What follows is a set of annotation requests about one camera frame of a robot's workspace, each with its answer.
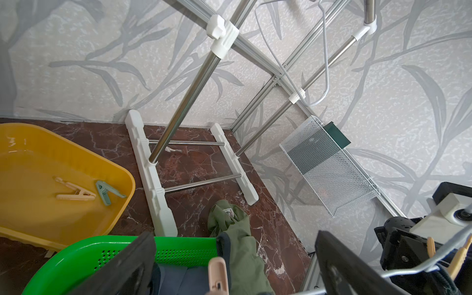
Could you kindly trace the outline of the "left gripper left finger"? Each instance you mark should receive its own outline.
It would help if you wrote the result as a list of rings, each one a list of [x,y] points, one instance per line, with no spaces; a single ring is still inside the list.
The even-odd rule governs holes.
[[[154,237],[149,232],[145,232],[69,294],[147,295],[155,255]]]

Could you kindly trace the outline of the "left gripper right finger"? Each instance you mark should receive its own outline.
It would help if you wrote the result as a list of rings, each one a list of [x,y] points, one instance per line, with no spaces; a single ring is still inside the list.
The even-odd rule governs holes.
[[[367,265],[338,238],[320,231],[315,252],[327,295],[403,295],[405,292]]]

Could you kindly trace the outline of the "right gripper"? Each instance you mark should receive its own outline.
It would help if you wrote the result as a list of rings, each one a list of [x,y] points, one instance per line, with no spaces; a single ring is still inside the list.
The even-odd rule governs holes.
[[[429,258],[426,238],[411,233],[421,220],[397,216],[374,229],[383,249],[380,260],[383,270],[410,269]],[[390,280],[412,295],[446,295],[452,286],[437,272],[397,275]]]

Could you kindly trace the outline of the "navy blue tank top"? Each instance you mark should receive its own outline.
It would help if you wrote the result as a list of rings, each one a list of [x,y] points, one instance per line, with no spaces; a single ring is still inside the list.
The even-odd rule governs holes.
[[[148,295],[206,295],[210,291],[206,267],[155,264]]]

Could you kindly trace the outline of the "mint green clothespin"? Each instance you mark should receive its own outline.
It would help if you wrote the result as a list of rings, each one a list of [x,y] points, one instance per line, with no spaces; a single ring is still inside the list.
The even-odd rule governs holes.
[[[109,195],[108,195],[109,192],[111,192],[112,194],[114,194],[115,196],[117,196],[121,199],[126,199],[127,198],[126,195],[122,194],[120,191],[113,188],[112,186],[110,186],[108,183],[106,183],[104,181],[100,181],[100,180],[96,181],[95,186],[96,186],[98,194],[101,197],[101,199],[102,199],[105,206],[110,206],[111,205],[111,200],[110,200]]]

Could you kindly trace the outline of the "green tank top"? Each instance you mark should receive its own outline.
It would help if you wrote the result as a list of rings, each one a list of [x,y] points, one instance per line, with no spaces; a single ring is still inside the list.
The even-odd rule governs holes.
[[[272,295],[265,264],[251,234],[250,218],[237,205],[219,200],[211,208],[210,235],[216,238],[218,256],[226,262],[231,295]]]

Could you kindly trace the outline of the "beige clothespin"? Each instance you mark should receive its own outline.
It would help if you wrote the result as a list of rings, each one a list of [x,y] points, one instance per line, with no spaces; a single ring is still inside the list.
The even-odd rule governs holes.
[[[59,178],[59,177],[55,177],[54,180],[73,191],[72,193],[69,193],[69,194],[57,194],[55,196],[57,200],[92,201],[92,200],[95,200],[96,198],[95,193],[81,186],[64,181],[62,178]]]

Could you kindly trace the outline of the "wooden clothespin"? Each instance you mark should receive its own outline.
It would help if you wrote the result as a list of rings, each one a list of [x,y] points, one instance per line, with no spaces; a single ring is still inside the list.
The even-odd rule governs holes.
[[[209,261],[208,282],[209,292],[206,295],[229,295],[229,280],[223,258],[216,257]]]
[[[457,275],[459,274],[462,265],[466,260],[467,253],[471,244],[472,235],[469,235],[464,246],[457,250],[457,253],[453,257],[451,263],[449,264],[449,267],[446,269],[447,273],[449,274],[452,280],[455,280],[457,278]],[[434,255],[436,254],[435,241],[432,237],[427,238],[427,253],[429,258],[434,257]]]

